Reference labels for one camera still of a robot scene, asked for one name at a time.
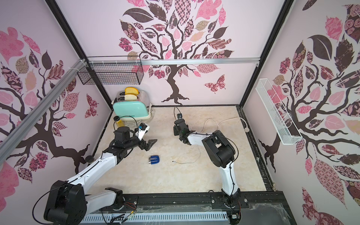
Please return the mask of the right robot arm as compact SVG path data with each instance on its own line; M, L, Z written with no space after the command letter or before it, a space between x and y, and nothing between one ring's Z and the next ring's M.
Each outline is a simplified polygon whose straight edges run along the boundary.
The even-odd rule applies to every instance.
M241 196L241 190L235 179L235 148L224 134L216 130L211 134L202 134L190 130L184 119L177 119L173 127L174 135L184 144L198 145L205 148L211 162L219 168L222 193L225 205L233 208Z

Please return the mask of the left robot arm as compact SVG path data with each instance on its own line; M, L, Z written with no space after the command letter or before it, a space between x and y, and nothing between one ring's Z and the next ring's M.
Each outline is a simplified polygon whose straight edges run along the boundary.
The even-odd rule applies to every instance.
M122 190L108 187L92 195L88 191L107 171L118 165L129 150L136 147L146 151L151 149L156 140L145 141L143 138L149 129L146 123L141 123L135 130L117 128L109 147L90 166L66 181L56 181L47 192L45 224L78 225L85 216L104 207L122 209L125 202Z

